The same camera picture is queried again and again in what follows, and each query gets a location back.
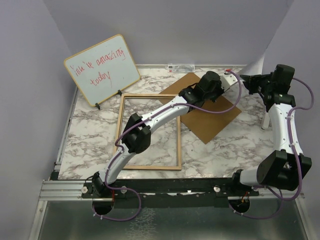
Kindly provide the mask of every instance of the marble surface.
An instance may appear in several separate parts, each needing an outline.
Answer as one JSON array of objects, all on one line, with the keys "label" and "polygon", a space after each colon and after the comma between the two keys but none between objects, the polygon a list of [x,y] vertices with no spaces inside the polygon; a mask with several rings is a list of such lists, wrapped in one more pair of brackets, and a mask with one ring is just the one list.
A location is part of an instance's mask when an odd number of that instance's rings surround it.
[{"label": "marble surface", "polygon": [[[218,74],[224,72],[224,68],[201,68],[196,70],[196,74],[201,77],[208,70]],[[126,88],[124,93],[159,93],[185,75],[170,74],[162,68],[141,68],[139,72],[141,80]],[[234,85],[224,96],[234,103],[238,92],[239,86]],[[131,110],[144,114],[158,105],[156,100],[139,102],[129,99],[126,101],[124,117],[128,117]],[[106,169],[113,155],[120,96],[115,95],[100,106],[101,110],[90,107],[82,94],[78,94],[58,179],[85,179]],[[208,144],[202,143],[181,124],[181,171],[123,170],[118,178],[218,178],[230,177],[238,169],[256,167],[273,151],[272,130],[260,128],[265,111],[262,100],[258,95],[249,95],[243,86],[237,107],[242,113]],[[176,143],[175,138],[170,136],[174,131],[174,120],[158,129],[151,137],[152,146],[148,152],[142,153],[143,157],[135,156],[130,164],[174,166]]]}]

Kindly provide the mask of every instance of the cardboard sheet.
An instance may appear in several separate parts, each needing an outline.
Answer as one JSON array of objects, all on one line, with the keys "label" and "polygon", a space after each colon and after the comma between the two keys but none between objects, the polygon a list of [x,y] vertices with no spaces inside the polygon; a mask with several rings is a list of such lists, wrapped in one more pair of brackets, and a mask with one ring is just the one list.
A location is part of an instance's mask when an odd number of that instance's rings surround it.
[{"label": "cardboard sheet", "polygon": [[[198,83],[200,78],[194,73],[188,73],[174,84],[166,88],[161,94],[178,94],[182,89]],[[161,103],[166,104],[169,99],[160,99]],[[202,108],[209,111],[223,111],[230,108],[233,104],[220,96],[216,102],[206,101]],[[181,116],[181,122],[185,124],[204,144],[210,142],[222,129],[231,123],[241,110],[237,107],[223,113],[211,114],[197,109]]]}]

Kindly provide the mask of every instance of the whiteboard frame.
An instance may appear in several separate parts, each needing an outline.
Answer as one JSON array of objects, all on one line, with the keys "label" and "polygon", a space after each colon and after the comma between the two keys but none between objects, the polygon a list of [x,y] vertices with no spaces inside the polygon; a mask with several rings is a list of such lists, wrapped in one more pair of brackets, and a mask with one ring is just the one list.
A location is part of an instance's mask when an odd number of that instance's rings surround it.
[{"label": "whiteboard frame", "polygon": [[[84,53],[85,51],[87,51],[87,50],[89,50],[89,49],[92,49],[92,48],[94,48],[94,47],[96,47],[96,46],[98,46],[98,45],[100,45],[100,44],[103,44],[104,42],[109,41],[109,40],[111,40],[111,39],[113,39],[113,38],[115,38],[115,37],[117,37],[117,36],[120,36],[120,37],[123,39],[124,44],[125,44],[125,46],[126,46],[126,49],[128,49],[128,52],[129,52],[129,54],[130,54],[130,57],[131,57],[131,59],[132,59],[132,61],[133,61],[133,64],[134,64],[134,66],[135,66],[135,69],[136,69],[136,71],[138,72],[138,75],[139,75],[139,78],[138,78],[137,80],[134,80],[131,84],[125,86],[125,87],[122,88],[122,89],[120,89],[120,91],[122,91],[122,90],[126,89],[127,87],[131,86],[132,84],[135,84],[137,81],[139,81],[139,80],[141,79],[141,75],[140,75],[140,72],[139,72],[139,70],[138,70],[138,68],[137,68],[137,65],[136,65],[136,63],[135,63],[135,60],[134,60],[134,58],[132,57],[132,54],[131,54],[131,52],[130,52],[130,50],[129,50],[129,48],[128,48],[128,45],[127,45],[127,43],[126,43],[126,41],[125,41],[125,38],[124,38],[124,36],[122,36],[121,34],[114,35],[114,36],[112,36],[112,37],[110,37],[110,38],[108,38],[108,39],[106,39],[106,40],[104,40],[104,41],[101,41],[101,42],[99,42],[99,43],[97,43],[97,44],[95,44],[95,45],[93,45],[93,46],[85,49],[85,50],[82,50],[82,51],[80,51],[80,52],[78,52],[78,53],[76,53],[76,54],[74,54],[74,55],[66,58],[66,59],[64,60],[64,62],[63,62],[64,67],[66,68],[66,70],[68,71],[68,73],[70,74],[70,76],[72,77],[72,79],[73,79],[74,83],[76,84],[77,88],[80,90],[80,92],[81,92],[82,95],[84,96],[85,100],[87,101],[87,103],[88,103],[91,107],[95,107],[96,105],[90,104],[90,102],[88,101],[86,95],[84,94],[84,92],[82,91],[82,89],[79,87],[79,85],[78,85],[77,81],[75,80],[75,78],[73,77],[72,73],[69,71],[69,69],[68,69],[68,67],[67,67],[67,65],[66,65],[66,61],[69,60],[69,59],[71,59],[71,58],[73,58],[73,57],[75,57],[75,56],[77,56],[77,55],[79,55],[79,54]],[[118,92],[115,92],[114,94],[108,96],[107,98],[105,98],[105,99],[103,99],[102,101],[97,102],[97,103],[100,104],[100,103],[104,102],[105,100],[111,98],[112,96],[114,96],[114,95],[116,95],[116,94],[118,94]]]}]

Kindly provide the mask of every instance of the empty wooden frame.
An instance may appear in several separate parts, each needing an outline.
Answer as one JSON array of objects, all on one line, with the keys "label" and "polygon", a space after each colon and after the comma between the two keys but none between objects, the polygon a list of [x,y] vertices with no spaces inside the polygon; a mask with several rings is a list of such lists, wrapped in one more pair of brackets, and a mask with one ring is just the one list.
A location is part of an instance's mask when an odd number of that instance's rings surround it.
[{"label": "empty wooden frame", "polygon": [[[173,99],[176,94],[130,94],[123,93],[121,95],[119,117],[116,125],[115,139],[121,134],[121,127],[123,121],[123,115],[125,110],[126,99]],[[145,166],[145,165],[126,165],[123,169],[127,170],[181,170],[182,169],[182,159],[181,159],[181,122],[180,116],[176,118],[176,158],[177,166]],[[116,153],[117,147],[114,146],[113,154]]]}]

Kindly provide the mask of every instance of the gray wall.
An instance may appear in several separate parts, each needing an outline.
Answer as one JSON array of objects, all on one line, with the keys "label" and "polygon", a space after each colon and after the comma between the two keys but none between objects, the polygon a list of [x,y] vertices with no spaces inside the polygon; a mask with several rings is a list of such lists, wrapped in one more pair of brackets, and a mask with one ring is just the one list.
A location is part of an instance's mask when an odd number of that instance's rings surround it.
[{"label": "gray wall", "polygon": [[44,0],[73,54],[122,34],[137,64],[249,64],[293,0]]},{"label": "gray wall", "polygon": [[[263,72],[269,73],[276,64],[287,64],[296,69],[295,76],[313,89],[315,105],[309,111],[297,111],[296,128],[303,153],[312,158],[312,168],[303,181],[308,213],[313,224],[320,226],[320,1],[295,0],[283,23],[265,52]],[[310,95],[296,82],[290,93],[297,105],[307,106]]]},{"label": "gray wall", "polygon": [[41,0],[0,3],[0,239],[28,238],[75,89],[70,51]]}]

